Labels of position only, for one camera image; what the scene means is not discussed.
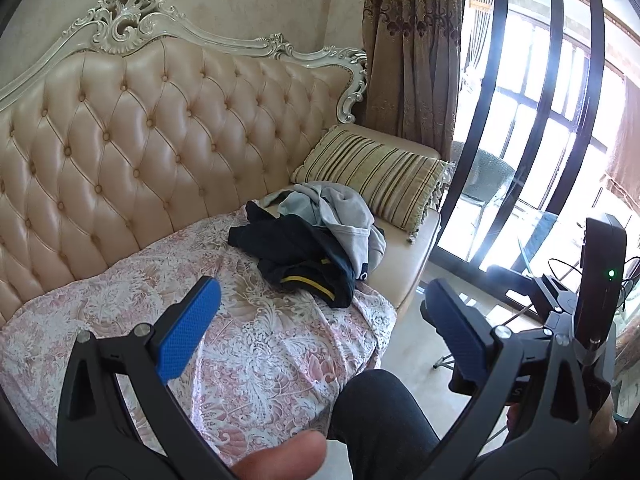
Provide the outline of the person's thumb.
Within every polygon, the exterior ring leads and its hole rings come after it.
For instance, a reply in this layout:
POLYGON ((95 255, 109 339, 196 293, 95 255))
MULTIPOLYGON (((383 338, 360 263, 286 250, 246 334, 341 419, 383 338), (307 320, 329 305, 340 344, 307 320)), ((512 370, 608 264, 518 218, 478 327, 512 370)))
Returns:
POLYGON ((307 480, 322 467, 327 448, 323 434, 307 430, 275 448, 247 455, 232 471, 242 480, 307 480))

